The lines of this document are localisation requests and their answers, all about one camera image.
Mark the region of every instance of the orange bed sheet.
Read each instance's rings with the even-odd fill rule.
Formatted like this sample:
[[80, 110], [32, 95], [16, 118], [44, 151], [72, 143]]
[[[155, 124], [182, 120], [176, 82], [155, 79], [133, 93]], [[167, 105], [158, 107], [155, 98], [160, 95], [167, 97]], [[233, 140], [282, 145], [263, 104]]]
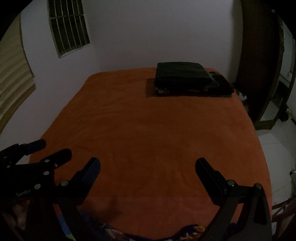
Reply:
[[90, 76], [42, 136], [47, 147], [30, 162], [70, 148], [72, 160], [55, 172], [59, 183], [97, 157], [101, 172], [80, 208], [147, 238], [168, 237], [189, 224], [207, 226], [213, 219], [218, 207], [194, 169], [200, 157], [240, 185], [260, 182], [270, 205], [265, 157], [237, 95], [157, 97], [155, 71]]

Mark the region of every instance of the metal pin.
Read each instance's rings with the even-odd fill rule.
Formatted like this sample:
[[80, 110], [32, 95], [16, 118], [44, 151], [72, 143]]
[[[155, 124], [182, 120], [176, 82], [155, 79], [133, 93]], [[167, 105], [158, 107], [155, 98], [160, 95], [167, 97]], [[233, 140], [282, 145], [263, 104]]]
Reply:
[[63, 180], [61, 182], [61, 186], [63, 186], [63, 187], [67, 186], [68, 184], [69, 184], [69, 181], [68, 180]]
[[228, 181], [227, 181], [227, 184], [228, 184], [229, 186], [233, 187], [233, 186], [235, 185], [235, 181], [233, 181], [233, 180], [228, 180]]
[[37, 189], [39, 189], [40, 187], [41, 187], [40, 184], [36, 184], [34, 188], [37, 190]]
[[262, 188], [262, 185], [261, 185], [260, 183], [256, 183], [256, 187], [257, 187], [258, 189], [261, 189], [261, 188]]

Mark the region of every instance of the window frame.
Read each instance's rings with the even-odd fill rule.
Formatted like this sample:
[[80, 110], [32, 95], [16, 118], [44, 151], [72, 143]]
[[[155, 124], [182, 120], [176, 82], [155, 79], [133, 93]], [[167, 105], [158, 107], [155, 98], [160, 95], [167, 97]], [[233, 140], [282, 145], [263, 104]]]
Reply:
[[[88, 24], [87, 24], [87, 21], [86, 21], [86, 19], [85, 19], [85, 13], [84, 13], [84, 11], [83, 11], [83, 13], [82, 14], [72, 14], [72, 15], [68, 15], [68, 14], [66, 14], [66, 15], [63, 15], [62, 17], [61, 16], [59, 16], [59, 17], [51, 17], [50, 16], [50, 8], [49, 8], [49, 1], [50, 0], [47, 0], [47, 14], [48, 14], [48, 21], [49, 21], [49, 27], [50, 27], [50, 32], [51, 32], [51, 34], [52, 34], [52, 39], [53, 39], [53, 41], [54, 41], [54, 46], [55, 46], [55, 48], [56, 48], [56, 51], [57, 51], [57, 55], [58, 55], [58, 57], [59, 58], [63, 58], [63, 57], [65, 57], [65, 56], [67, 56], [68, 54], [71, 54], [71, 53], [73, 53], [73, 52], [75, 52], [75, 51], [77, 51], [77, 50], [80, 50], [80, 49], [83, 49], [83, 48], [85, 48], [85, 47], [88, 47], [88, 46], [90, 46], [91, 45], [91, 41], [90, 41], [90, 39], [89, 39], [89, 36], [88, 36], [88, 39], [89, 39], [89, 43], [88, 44], [86, 44], [86, 45], [83, 45], [82, 47], [78, 47], [78, 48], [75, 48], [75, 49], [72, 49], [72, 50], [70, 50], [69, 52], [66, 52], [66, 53], [64, 53], [64, 54], [61, 54], [60, 55], [60, 52], [59, 52], [59, 49], [58, 49], [58, 46], [57, 46], [57, 43], [56, 43], [56, 39], [55, 39], [55, 36], [54, 36], [54, 32], [53, 32], [53, 29], [52, 29], [52, 23], [51, 23], [51, 20], [53, 20], [53, 19], [57, 19], [57, 18], [61, 18], [61, 19], [64, 19], [65, 17], [77, 17], [77, 16], [79, 16], [79, 20], [80, 20], [80, 23], [81, 23], [81, 18], [80, 18], [80, 16], [84, 16], [84, 21], [85, 21], [85, 26], [86, 26], [86, 31], [87, 31], [87, 35], [88, 35], [88, 33], [89, 33], [89, 30], [88, 30]], [[60, 35], [60, 39], [61, 39], [61, 42], [62, 42], [62, 44], [63, 44], [63, 41], [62, 41], [62, 38], [61, 38], [61, 33], [60, 33], [60, 30], [59, 30], [59, 35]]]

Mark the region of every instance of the black folded cloth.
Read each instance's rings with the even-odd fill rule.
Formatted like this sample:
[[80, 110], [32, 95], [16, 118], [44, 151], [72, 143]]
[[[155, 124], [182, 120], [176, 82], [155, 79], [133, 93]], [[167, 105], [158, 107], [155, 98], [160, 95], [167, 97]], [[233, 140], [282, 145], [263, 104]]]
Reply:
[[234, 92], [222, 75], [191, 62], [158, 63], [154, 85], [160, 94], [231, 97]]
[[191, 62], [158, 63], [154, 84], [158, 89], [190, 92], [208, 91], [219, 86], [202, 65]]

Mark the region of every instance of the dark green folded blanket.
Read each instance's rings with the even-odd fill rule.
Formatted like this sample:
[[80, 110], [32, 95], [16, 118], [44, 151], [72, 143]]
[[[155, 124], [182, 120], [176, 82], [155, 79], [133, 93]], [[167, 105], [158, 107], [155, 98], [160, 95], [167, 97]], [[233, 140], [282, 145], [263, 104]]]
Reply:
[[212, 76], [198, 63], [158, 63], [154, 84], [160, 89], [179, 89], [206, 92], [219, 86]]

